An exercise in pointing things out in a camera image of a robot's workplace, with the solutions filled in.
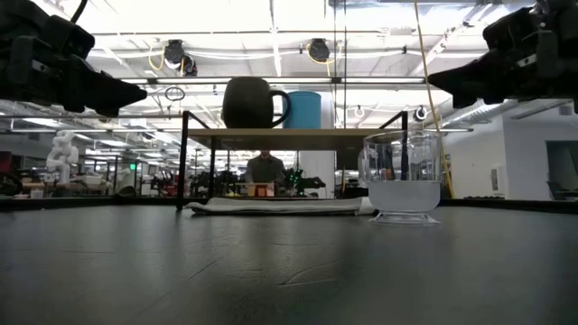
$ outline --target yellow cable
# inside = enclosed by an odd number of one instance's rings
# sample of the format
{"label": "yellow cable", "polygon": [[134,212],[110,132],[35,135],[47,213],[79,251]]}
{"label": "yellow cable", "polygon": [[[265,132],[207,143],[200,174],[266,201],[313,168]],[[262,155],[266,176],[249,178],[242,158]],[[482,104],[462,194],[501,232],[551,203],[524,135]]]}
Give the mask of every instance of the yellow cable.
{"label": "yellow cable", "polygon": [[448,167],[448,162],[445,159],[445,150],[443,149],[443,139],[441,138],[440,124],[437,120],[437,114],[435,113],[434,100],[432,99],[432,90],[430,88],[430,82],[427,80],[428,73],[427,73],[427,62],[425,61],[424,36],[422,35],[422,27],[420,26],[419,23],[419,11],[417,10],[417,0],[414,0],[414,9],[415,9],[415,19],[417,21],[417,32],[419,34],[419,46],[422,51],[422,63],[424,64],[424,77],[425,77],[425,86],[427,88],[427,97],[430,102],[430,108],[432,109],[433,121],[435,123],[435,130],[440,135],[440,146],[442,147],[442,163],[443,169],[445,170],[445,177],[446,180],[448,181],[448,188],[450,189],[452,199],[454,199],[455,196],[453,194],[452,176],[450,175],[450,168]]}
{"label": "yellow cable", "polygon": [[164,66],[164,48],[165,47],[166,46],[163,47],[163,54],[161,54],[162,57],[161,57],[161,66],[160,67],[155,67],[153,64],[153,60],[151,60],[151,55],[150,54],[148,55],[148,64],[151,66],[151,68],[153,68],[153,70],[158,71],[158,70],[161,70],[163,68],[163,66]]}

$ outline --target person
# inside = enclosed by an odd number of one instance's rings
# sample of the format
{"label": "person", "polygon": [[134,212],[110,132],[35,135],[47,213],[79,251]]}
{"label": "person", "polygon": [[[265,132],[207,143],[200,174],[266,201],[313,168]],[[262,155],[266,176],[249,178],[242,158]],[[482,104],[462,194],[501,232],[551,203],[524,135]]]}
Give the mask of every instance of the person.
{"label": "person", "polygon": [[247,163],[245,182],[248,186],[254,183],[275,184],[275,194],[284,183],[284,166],[281,159],[275,158],[268,150],[261,150],[261,154]]}

